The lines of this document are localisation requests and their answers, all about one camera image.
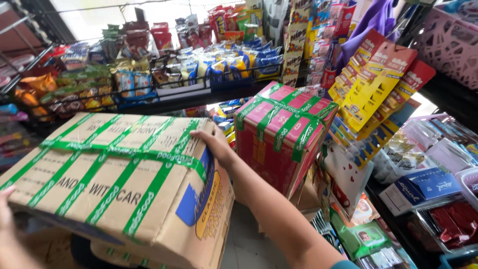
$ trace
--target window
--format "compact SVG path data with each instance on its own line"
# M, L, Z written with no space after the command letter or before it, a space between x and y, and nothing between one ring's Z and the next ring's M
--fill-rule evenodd
M146 20L152 25L153 22L167 22L170 32L173 34L173 42L179 45L177 41L175 19L186 17L190 14L197 14L199 23L203 23L207 18L207 11L217 5L234 5L244 3L244 0L158 0L157 2L144 3L145 0L51 0L60 16L69 27L76 40L88 40L96 42L101 38L101 29L106 29L107 24L123 24L136 20L135 7L145 11ZM125 3L137 5L128 5L124 7L123 12L119 7L108 7L101 9L71 11L78 9L98 8L106 6L117 6Z

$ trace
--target pink cardboard box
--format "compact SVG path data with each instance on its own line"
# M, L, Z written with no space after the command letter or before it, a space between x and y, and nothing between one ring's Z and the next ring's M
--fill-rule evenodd
M289 199L317 158L337 109L273 81L234 113L238 155Z

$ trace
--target hand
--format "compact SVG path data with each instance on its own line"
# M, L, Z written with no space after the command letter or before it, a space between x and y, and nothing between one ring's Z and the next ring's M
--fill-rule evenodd
M7 203L7 198L15 192L15 186L10 186L3 191L0 191L0 233L14 234L15 222L13 221L13 214Z
M237 155L232 148L229 147L228 141L222 130L217 125L214 127L215 128L212 135L203 130L190 131L189 134L192 137L196 137L204 141L214 157L216 157L219 164L222 167L227 168L231 165Z

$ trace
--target teal sleeve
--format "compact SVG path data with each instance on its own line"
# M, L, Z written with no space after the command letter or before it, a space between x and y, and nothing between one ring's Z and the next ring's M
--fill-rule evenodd
M334 264L330 269L360 269L355 263L349 260L341 260Z

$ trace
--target forearm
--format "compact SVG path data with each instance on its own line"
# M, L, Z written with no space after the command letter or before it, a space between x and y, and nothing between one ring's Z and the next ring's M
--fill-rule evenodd
M343 257L276 189L264 181L238 156L227 167L240 194L266 234L277 243L294 268L306 267L307 257L318 257L321 268L330 268Z
M20 244L15 235L0 233L0 269L43 269Z

